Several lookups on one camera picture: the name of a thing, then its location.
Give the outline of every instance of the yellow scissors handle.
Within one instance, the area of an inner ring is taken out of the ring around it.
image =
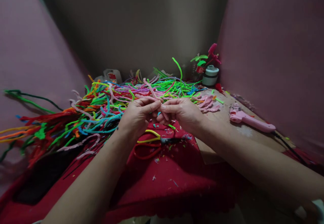
[[[153,131],[153,130],[146,130],[145,133],[152,133],[153,135],[156,136],[156,138],[149,139],[149,140],[144,140],[144,141],[137,141],[137,143],[149,143],[149,142],[157,141],[157,140],[161,139],[161,136],[158,133],[156,133],[155,131]]]

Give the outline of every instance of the left hand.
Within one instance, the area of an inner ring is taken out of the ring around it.
[[[130,102],[119,122],[118,131],[128,134],[131,139],[137,141],[145,132],[150,119],[155,122],[160,106],[160,101],[154,102],[148,98]]]

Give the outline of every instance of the scissors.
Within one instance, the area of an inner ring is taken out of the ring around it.
[[[164,146],[164,145],[178,143],[182,140],[182,138],[161,138],[161,136],[153,130],[146,130],[145,133],[152,133],[153,135],[156,136],[156,138],[144,140],[144,141],[137,141],[137,144],[134,147],[134,156],[141,160],[146,160],[146,159],[154,157],[156,154],[158,154],[161,151],[162,146]],[[150,143],[153,141],[160,141],[160,143],[155,143],[155,144]],[[157,149],[154,150],[149,155],[140,156],[137,153],[137,150],[142,147],[151,147],[151,148],[157,148]]]

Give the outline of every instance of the forearm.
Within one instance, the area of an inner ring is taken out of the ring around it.
[[[255,185],[281,195],[292,207],[324,197],[324,178],[295,160],[206,119],[197,137]]]
[[[108,209],[134,142],[116,131],[42,223],[97,223]]]

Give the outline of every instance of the red scissors handle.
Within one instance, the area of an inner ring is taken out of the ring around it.
[[[146,155],[146,156],[141,156],[138,154],[137,152],[137,149],[139,147],[157,147],[156,150],[154,150],[154,152],[150,153],[149,155]],[[161,143],[158,143],[158,144],[150,144],[150,143],[137,143],[134,147],[134,155],[135,157],[137,157],[138,159],[141,159],[141,160],[146,160],[146,159],[149,159],[149,158],[152,158],[154,157],[156,154],[158,154],[160,151],[161,151]]]

